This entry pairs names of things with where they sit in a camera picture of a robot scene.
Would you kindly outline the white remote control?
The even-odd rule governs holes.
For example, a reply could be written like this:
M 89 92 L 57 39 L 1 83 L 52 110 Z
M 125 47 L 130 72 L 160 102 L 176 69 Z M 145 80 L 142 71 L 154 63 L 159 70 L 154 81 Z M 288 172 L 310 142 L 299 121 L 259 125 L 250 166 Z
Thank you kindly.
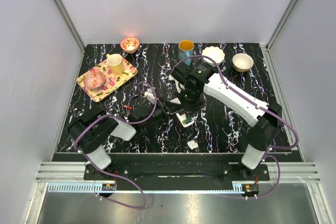
M 174 104 L 178 104 L 181 105 L 180 101 L 178 98 L 174 98 L 173 100 L 171 100 L 170 102 L 174 103 Z M 195 120 L 193 118 L 187 118 L 186 114 L 184 112 L 177 112 L 176 113 L 176 117 L 178 118 L 178 120 L 180 121 L 181 125 L 183 127 L 189 127 L 192 124 L 194 124 Z

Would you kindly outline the white battery cover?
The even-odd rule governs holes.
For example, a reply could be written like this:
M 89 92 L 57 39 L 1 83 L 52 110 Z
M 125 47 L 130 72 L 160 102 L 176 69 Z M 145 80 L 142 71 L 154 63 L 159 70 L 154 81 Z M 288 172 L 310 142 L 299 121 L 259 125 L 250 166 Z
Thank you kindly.
M 188 141 L 187 145 L 191 150 L 198 148 L 198 143 L 195 140 Z

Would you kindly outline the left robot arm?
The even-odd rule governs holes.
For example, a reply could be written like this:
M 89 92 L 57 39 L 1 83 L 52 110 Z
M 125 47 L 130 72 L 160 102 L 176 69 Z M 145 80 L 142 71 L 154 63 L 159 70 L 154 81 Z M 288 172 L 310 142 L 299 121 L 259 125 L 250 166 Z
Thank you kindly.
M 96 106 L 70 123 L 67 133 L 74 140 L 75 149 L 89 157 L 96 165 L 96 174 L 105 180 L 111 178 L 114 172 L 111 158 L 103 148 L 109 136 L 124 141 L 139 138 L 144 134 L 145 128 L 169 119 L 183 110 L 178 99 L 167 101 L 158 98 L 153 114 L 150 114 L 150 106 L 142 105 L 129 114 L 129 122 L 126 124 L 121 119 L 112 118 L 101 106 Z

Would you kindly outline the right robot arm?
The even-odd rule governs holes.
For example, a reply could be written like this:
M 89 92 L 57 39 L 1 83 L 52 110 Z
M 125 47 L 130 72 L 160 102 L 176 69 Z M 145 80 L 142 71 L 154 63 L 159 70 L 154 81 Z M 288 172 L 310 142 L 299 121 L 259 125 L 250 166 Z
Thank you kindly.
M 201 96 L 206 94 L 234 110 L 250 125 L 247 134 L 248 145 L 238 171 L 245 180 L 256 176 L 257 166 L 264 159 L 270 142 L 280 131 L 281 106 L 278 103 L 268 105 L 253 98 L 226 81 L 218 68 L 207 62 L 202 62 L 196 67 L 180 62 L 173 68 L 171 76 L 184 86 L 177 97 L 187 115 L 191 115 L 202 106 Z

